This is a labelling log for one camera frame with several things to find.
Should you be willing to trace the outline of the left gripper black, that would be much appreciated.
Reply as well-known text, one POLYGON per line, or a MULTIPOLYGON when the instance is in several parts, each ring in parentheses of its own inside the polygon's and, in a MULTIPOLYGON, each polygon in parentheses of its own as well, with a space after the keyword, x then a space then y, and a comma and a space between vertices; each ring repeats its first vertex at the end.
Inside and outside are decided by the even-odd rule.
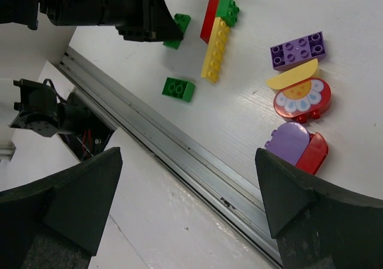
POLYGON ((125 40, 183 40, 165 0, 1 0, 1 23, 37 30, 38 15, 55 26, 114 26, 125 40))

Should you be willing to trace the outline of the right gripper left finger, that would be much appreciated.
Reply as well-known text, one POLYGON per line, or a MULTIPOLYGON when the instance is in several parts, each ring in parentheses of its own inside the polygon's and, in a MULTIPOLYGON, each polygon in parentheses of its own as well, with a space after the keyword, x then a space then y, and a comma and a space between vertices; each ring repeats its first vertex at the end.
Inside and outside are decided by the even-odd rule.
POLYGON ((1 192, 1 268, 88 268, 96 256, 123 161, 112 147, 1 192))

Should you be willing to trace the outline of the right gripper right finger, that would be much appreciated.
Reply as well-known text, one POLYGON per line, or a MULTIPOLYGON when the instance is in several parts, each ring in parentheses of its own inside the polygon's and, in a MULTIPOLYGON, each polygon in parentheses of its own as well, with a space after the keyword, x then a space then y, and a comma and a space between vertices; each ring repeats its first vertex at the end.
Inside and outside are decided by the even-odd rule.
POLYGON ((255 164, 284 268, 382 268, 382 200, 297 169, 265 149, 255 164))

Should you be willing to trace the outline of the green 2x4 lego brick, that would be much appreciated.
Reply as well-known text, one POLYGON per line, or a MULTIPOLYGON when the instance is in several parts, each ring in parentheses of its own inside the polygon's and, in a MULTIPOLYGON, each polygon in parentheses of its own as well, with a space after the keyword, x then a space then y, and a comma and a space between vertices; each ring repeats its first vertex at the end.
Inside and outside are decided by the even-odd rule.
MULTIPOLYGON (((178 26, 178 29, 185 34, 189 23, 191 21, 191 17, 188 14, 181 14, 181 13, 176 13, 174 15, 174 21, 178 26)), ((163 45, 167 48, 175 49, 178 50, 182 40, 173 40, 173 41, 165 41, 163 45)))

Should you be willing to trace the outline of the red curved lego brick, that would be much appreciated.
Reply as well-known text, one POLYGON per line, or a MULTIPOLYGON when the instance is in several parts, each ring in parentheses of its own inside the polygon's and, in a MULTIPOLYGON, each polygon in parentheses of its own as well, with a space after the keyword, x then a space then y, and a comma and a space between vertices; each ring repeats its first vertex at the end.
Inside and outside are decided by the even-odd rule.
POLYGON ((206 43, 209 43, 212 27, 215 20, 219 0, 209 0, 206 8, 205 18, 203 21, 200 38, 206 43))

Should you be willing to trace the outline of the long yellow lego brick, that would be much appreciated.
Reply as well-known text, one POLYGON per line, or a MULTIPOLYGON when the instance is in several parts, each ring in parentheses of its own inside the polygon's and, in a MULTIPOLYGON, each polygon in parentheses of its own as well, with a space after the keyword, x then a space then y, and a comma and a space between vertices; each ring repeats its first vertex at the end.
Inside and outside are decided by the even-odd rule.
POLYGON ((219 81, 229 34, 230 27, 226 25, 226 22, 221 17, 216 17, 200 75, 211 83, 219 81))

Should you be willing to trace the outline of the green 2x2 lego brick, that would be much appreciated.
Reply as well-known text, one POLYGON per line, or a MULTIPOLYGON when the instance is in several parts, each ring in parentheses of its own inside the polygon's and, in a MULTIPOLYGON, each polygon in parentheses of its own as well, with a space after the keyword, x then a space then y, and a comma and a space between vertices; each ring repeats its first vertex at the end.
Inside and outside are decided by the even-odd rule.
POLYGON ((190 103, 196 85, 190 81, 168 77, 165 81, 162 95, 190 103))

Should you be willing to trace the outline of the small green lego brick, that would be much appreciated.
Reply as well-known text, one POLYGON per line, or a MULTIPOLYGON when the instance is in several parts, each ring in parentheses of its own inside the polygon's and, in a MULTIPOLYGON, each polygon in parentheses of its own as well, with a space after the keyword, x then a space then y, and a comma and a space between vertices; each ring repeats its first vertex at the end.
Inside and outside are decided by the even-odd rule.
POLYGON ((215 16, 222 18, 229 27, 238 21, 239 7, 234 0, 219 0, 215 16))

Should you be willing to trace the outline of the red flower lego brick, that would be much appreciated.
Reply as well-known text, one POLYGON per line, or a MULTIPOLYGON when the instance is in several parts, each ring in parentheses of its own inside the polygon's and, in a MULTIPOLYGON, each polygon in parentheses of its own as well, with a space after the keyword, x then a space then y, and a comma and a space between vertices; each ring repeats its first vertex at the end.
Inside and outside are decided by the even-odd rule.
POLYGON ((309 78, 280 90, 273 107, 282 118, 304 124, 308 119, 319 119, 331 103, 329 84, 321 78, 309 78))

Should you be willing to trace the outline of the purple 2x4 lego brick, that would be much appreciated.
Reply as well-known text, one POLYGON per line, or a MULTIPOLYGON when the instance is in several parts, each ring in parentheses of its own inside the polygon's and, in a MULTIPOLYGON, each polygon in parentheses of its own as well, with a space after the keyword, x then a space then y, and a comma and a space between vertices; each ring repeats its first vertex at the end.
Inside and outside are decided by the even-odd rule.
POLYGON ((275 71, 287 71, 313 59, 321 61, 327 55, 323 33, 316 32, 272 46, 270 55, 275 71))

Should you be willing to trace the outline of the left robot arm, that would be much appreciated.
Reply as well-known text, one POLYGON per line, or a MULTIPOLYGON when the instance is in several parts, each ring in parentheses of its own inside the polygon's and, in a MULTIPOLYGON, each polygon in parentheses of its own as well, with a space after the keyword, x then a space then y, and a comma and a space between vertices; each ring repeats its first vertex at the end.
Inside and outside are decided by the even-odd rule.
MULTIPOLYGON (((126 41, 182 40, 165 0, 1 0, 1 23, 38 27, 38 14, 55 26, 113 26, 126 41)), ((1 122, 42 137, 59 135, 81 160, 101 153, 113 129, 75 95, 62 98, 49 78, 7 85, 1 122)))

